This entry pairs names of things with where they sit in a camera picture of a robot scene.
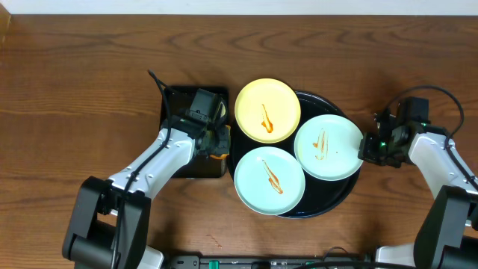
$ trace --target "white wall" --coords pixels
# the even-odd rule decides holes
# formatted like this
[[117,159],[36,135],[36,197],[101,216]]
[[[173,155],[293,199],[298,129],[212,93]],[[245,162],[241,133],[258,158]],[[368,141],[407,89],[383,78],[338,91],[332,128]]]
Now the white wall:
[[478,15],[478,0],[0,0],[12,14]]

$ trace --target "black round tray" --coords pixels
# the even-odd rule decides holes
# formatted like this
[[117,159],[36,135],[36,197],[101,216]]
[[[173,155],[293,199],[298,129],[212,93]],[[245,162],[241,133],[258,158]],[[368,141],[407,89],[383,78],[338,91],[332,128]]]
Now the black round tray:
[[[231,173],[232,180],[234,180],[234,172],[239,160],[249,151],[261,146],[275,146],[289,152],[292,156],[295,156],[294,138],[296,137],[296,133],[299,131],[300,126],[302,126],[307,120],[324,114],[334,114],[346,117],[344,112],[327,99],[304,92],[296,92],[296,95],[299,98],[301,109],[299,125],[297,126],[296,131],[284,141],[272,144],[259,143],[247,137],[247,135],[240,130],[237,122],[233,123],[231,127],[231,152],[228,157],[229,172]],[[336,182],[316,179],[305,171],[304,174],[305,191],[302,199],[294,208],[292,208],[292,210],[280,214],[280,217],[315,217],[332,210],[335,206],[340,204],[347,195],[349,195],[350,191],[352,191],[353,186],[356,184],[357,178],[359,177],[360,170],[357,170],[357,172],[350,177]]]

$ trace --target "green component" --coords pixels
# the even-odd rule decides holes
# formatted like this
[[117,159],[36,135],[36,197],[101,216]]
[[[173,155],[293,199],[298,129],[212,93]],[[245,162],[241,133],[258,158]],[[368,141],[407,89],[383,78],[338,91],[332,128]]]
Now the green component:
[[219,261],[209,261],[209,269],[219,269]]
[[313,264],[314,262],[306,262],[305,265],[311,265]]

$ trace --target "plate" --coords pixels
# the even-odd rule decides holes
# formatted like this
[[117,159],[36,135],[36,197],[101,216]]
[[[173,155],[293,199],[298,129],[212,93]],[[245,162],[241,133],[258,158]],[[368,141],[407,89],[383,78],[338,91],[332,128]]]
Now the plate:
[[239,92],[235,117],[248,137],[262,143],[276,143],[289,137],[299,125],[300,104],[285,83],[261,78]]
[[304,123],[294,140],[294,153],[302,168],[316,179],[335,181],[354,174],[364,136],[350,120],[320,115]]
[[252,210],[276,215],[290,211],[301,200],[305,176],[290,153],[263,146],[248,152],[239,161],[234,185],[240,199]]
[[[319,115],[334,114],[345,117],[345,114],[336,105],[321,96],[304,92],[296,92],[296,95],[301,107],[299,127],[307,122],[307,120]],[[231,137],[231,151],[227,161],[229,172],[234,178],[235,168],[239,160],[249,151],[266,145],[245,135],[236,122],[232,123]],[[268,146],[278,147],[293,155],[294,138],[295,134],[293,133],[289,138]],[[305,191],[302,199],[290,211],[280,214],[279,216],[286,218],[307,218],[315,217],[332,210],[349,195],[357,182],[359,174],[360,170],[357,170],[357,172],[344,180],[329,182],[317,180],[308,173],[305,173]]]

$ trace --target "wooden table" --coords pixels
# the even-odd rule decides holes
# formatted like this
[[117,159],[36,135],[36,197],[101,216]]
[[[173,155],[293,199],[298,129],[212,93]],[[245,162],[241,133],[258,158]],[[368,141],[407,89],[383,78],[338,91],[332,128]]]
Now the wooden table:
[[[277,78],[330,99],[364,131],[400,90],[441,85],[465,108],[455,140],[477,171],[477,44],[473,17],[14,16],[0,57],[0,267],[72,268],[60,250],[80,184],[121,170],[157,135],[148,68],[168,84],[227,86],[232,105],[248,82]],[[456,126],[445,95],[417,96],[430,99],[434,124]],[[174,179],[152,204],[148,244],[215,256],[364,253],[413,242],[431,205],[409,165],[364,164],[343,203],[306,220],[256,214],[229,174]]]

